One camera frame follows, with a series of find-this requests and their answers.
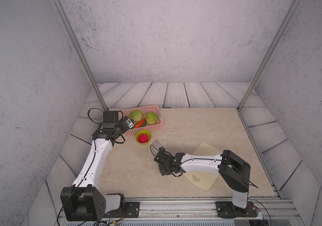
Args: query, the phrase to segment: red fruit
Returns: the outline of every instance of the red fruit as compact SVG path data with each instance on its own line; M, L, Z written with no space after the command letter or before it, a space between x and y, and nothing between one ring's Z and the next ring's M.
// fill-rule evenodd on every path
M145 134L145 133L142 133L140 136L139 136L139 142L140 143L147 143L148 142L148 135Z

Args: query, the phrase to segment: green cabbage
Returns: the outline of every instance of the green cabbage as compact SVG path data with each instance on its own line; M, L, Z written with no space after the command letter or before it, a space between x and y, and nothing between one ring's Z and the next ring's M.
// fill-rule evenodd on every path
M132 122L138 123L139 121L141 121L143 119L143 114L139 110L132 111L130 118L131 118Z
M156 124L157 123L157 115L153 112L147 113L146 122L150 125Z

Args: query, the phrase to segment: green bowl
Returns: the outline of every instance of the green bowl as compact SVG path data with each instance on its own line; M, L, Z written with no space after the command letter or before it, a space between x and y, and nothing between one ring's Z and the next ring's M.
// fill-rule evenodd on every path
M140 142L138 142L138 137L139 137L141 134L143 134L143 133L145 133L145 134L148 136L148 142L146 142L146 143L140 143ZM148 143L150 142L150 140L151 140L151 133L150 133L150 131L148 131L148 130L141 130L140 132L138 132L138 133L136 134L136 141L137 141L137 143L139 143L139 144L148 144Z

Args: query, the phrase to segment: concrete wall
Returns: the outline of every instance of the concrete wall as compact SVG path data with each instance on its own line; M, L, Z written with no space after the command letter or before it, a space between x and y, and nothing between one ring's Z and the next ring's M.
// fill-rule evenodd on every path
M0 225L20 225L91 87L49 0L0 0Z
M97 82L250 81L291 0L62 0Z
M256 91L322 186L322 0L305 0Z

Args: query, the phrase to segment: pink basket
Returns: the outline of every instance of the pink basket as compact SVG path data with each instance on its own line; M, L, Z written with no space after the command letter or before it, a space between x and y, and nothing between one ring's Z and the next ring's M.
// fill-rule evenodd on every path
M127 110L122 110L123 115L124 116L130 116L132 111L135 110L140 110L144 116L146 116L147 113L149 113L150 111L155 113L158 117L157 119L157 123L154 125L148 125L148 126L144 126L144 127L139 127L139 128L134 128L134 129L129 129L126 132L126 135L134 135L136 133L138 133L141 130L160 130L161 129L161 125L162 125L162 118L161 118L161 114L160 114L160 110L159 110L159 106L158 105L149 105L149 106L144 106L144 107L136 107L136 108L131 108L131 109L127 109Z

